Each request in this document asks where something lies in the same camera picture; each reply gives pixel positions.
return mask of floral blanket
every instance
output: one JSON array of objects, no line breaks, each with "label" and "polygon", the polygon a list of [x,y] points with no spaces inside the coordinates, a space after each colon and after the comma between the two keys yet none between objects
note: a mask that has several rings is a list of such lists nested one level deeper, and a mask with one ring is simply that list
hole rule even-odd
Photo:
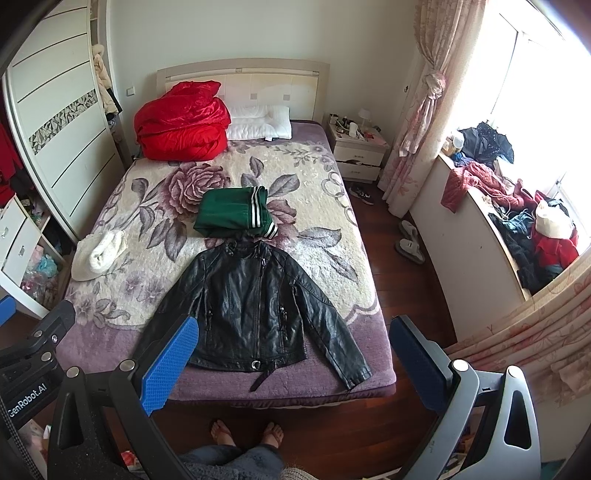
[{"label": "floral blanket", "polygon": [[234,141],[207,162],[137,160],[112,193],[93,232],[128,233],[129,248],[104,275],[71,281],[76,324],[58,347],[63,367],[109,370],[128,357],[160,300],[200,251],[222,240],[193,230],[203,193],[264,185],[286,250],[336,306],[373,376],[352,392],[308,341],[308,359],[275,371],[256,392],[253,375],[188,367],[171,398],[233,405],[316,405],[391,394],[395,374],[384,319],[355,215],[322,128],[293,123],[291,140]]}]

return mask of window sill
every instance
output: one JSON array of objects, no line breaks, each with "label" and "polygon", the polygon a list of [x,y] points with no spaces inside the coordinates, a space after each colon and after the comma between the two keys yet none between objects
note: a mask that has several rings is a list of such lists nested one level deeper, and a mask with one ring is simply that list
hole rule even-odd
[{"label": "window sill", "polygon": [[[437,161],[443,162],[443,164],[445,164],[449,168],[449,170],[455,168],[452,159],[445,155],[443,152],[439,152]],[[505,245],[505,241],[502,239],[501,234],[499,233],[495,225],[492,223],[491,219],[488,217],[489,213],[493,213],[494,215],[499,216],[492,204],[487,201],[488,199],[489,197],[486,194],[482,193],[480,190],[478,190],[476,187],[470,187],[468,189],[468,195],[463,201],[473,202],[476,205],[476,207],[478,207],[478,210],[480,210],[480,212],[482,213],[482,221],[489,226],[491,234],[495,236],[497,244],[499,245],[499,249],[503,253],[503,257],[506,260],[507,267],[510,268],[513,272],[516,287],[519,290],[521,290],[524,300],[529,300],[531,298],[531,293],[526,288],[521,287],[521,282],[519,281],[519,277],[517,276],[519,266],[517,266],[517,263],[511,256],[511,253],[509,252],[507,245]]]}]

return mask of bare foot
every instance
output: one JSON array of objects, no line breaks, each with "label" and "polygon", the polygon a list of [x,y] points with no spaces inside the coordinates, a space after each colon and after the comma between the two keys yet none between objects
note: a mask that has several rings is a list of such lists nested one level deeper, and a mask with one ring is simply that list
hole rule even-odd
[{"label": "bare foot", "polygon": [[226,424],[221,420],[216,420],[213,422],[211,434],[213,437],[213,441],[216,442],[218,445],[232,445],[236,446],[234,443],[234,439],[232,438],[232,434]]},{"label": "bare foot", "polygon": [[269,425],[267,425],[265,431],[262,433],[261,443],[279,448],[282,441],[283,429],[279,425],[270,422]]}]

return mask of small white lamp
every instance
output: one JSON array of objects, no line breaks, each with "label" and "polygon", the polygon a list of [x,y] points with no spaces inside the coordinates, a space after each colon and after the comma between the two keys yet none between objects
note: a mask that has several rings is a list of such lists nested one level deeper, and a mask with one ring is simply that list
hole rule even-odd
[{"label": "small white lamp", "polygon": [[361,130],[365,130],[365,122],[371,120],[371,112],[366,108],[362,108],[358,115],[363,120],[361,122]]}]

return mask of gray pants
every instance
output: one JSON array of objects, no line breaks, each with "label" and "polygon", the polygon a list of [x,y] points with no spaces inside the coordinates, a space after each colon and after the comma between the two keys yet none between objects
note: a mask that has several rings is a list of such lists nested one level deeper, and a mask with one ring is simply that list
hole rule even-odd
[{"label": "gray pants", "polygon": [[[241,472],[271,478],[279,478],[284,466],[279,450],[271,445],[257,445],[244,453],[232,445],[206,445],[179,455],[178,459],[189,469],[191,464],[223,465]],[[148,478],[143,471],[134,474],[140,478]]]}]

